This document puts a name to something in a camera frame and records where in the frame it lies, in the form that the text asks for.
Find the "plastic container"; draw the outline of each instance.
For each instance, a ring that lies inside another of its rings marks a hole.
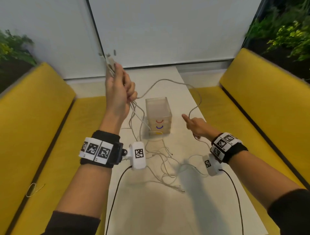
[[[148,125],[151,128],[149,135],[169,134],[172,113],[167,97],[146,99],[145,103]]]

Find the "black sleeve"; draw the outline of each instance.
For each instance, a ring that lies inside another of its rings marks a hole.
[[[268,214],[280,228],[281,235],[310,234],[310,192],[298,189],[273,202]]]
[[[54,211],[42,235],[95,235],[100,219]]]

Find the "white table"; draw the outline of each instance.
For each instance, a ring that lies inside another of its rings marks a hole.
[[[128,73],[132,81],[136,83],[136,90],[139,95],[142,95],[155,81],[161,78],[183,82],[175,67],[129,70]],[[188,159],[193,154],[208,154],[207,145],[193,138],[181,117],[181,114],[188,114],[196,106],[186,86],[161,81],[144,98],[138,99],[137,104],[145,110],[145,99],[165,96],[168,98],[172,111],[172,126],[171,133],[164,138],[165,144],[173,153],[173,157],[179,162],[183,162],[184,159]],[[142,117],[140,110],[137,109],[137,113]],[[129,127],[130,114],[122,127]],[[199,109],[195,109],[191,117],[203,118]],[[138,136],[141,122],[137,117],[134,117],[132,123],[134,132]],[[130,129],[121,130],[120,136],[124,148],[135,141]],[[161,141],[148,144],[149,150],[158,150],[160,147],[163,147]],[[161,163],[159,156],[147,160],[147,165],[158,176],[162,175]],[[207,174],[201,157],[192,157],[190,163]],[[118,180],[129,165],[130,161],[123,161],[113,168],[106,224]],[[224,164],[223,169],[230,174],[238,190],[244,234],[267,234],[236,175],[227,164]],[[168,171],[174,172],[171,167],[168,167]],[[174,185],[181,185],[186,191],[185,194],[152,181],[157,180],[148,168],[138,171],[130,169],[125,173],[118,189],[108,234],[242,234],[236,192],[226,174],[202,178],[189,167],[180,173],[174,183]]]

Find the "wristband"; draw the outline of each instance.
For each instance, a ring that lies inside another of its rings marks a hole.
[[[248,150],[242,141],[230,133],[221,133],[212,142],[211,153],[221,163],[229,163],[229,160],[237,153]]]
[[[123,144],[119,143],[120,136],[105,131],[95,131],[91,138],[86,138],[79,156],[80,164],[92,164],[113,168],[127,154]]]

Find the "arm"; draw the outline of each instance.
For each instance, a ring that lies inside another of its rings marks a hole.
[[[106,75],[106,112],[99,130],[118,135],[129,113],[129,103],[137,98],[137,92],[135,83],[131,82],[122,66],[115,64],[115,67],[115,78]],[[59,201],[45,234],[65,234],[64,230],[74,231],[70,234],[96,232],[98,219],[108,197],[111,174],[112,168],[81,165]]]
[[[182,117],[187,128],[199,138],[205,137],[213,141],[221,133],[202,118],[189,119],[185,114]],[[248,151],[234,155],[229,165],[238,179],[266,209],[281,196],[300,189],[295,182]]]

